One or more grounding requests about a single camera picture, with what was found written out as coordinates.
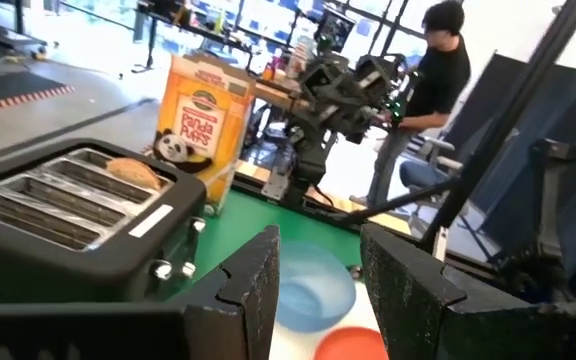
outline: panda puffs box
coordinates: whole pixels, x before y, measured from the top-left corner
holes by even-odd
[[[213,214],[235,175],[254,84],[244,70],[215,58],[172,57],[150,155],[200,178]]]

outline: jeans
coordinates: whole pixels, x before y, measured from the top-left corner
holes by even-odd
[[[372,176],[368,196],[366,196],[368,206],[375,206],[388,200],[388,190],[390,189],[390,181],[392,180],[392,173],[395,171],[397,158],[406,150],[406,146],[413,134],[414,132],[411,131],[399,130],[386,136],[377,153],[375,173]]]

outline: man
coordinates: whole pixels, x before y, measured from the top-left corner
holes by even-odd
[[[368,206],[386,202],[397,157],[406,149],[411,136],[426,129],[441,128],[448,121],[457,97],[470,78],[470,60],[460,34],[463,23],[463,8],[454,0],[441,2],[426,11],[422,25],[428,48],[417,68],[421,80],[406,105],[399,128],[388,134],[379,149],[368,195],[351,196],[350,200]]]

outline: orange striped floor mat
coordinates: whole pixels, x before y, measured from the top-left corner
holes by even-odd
[[[0,109],[73,92],[72,86],[23,72],[0,75]]]

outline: green mat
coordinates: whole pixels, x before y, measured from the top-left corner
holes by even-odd
[[[267,225],[279,225],[282,242],[310,241],[345,265],[360,264],[359,236],[231,191],[221,215],[207,219],[195,265],[199,279]]]

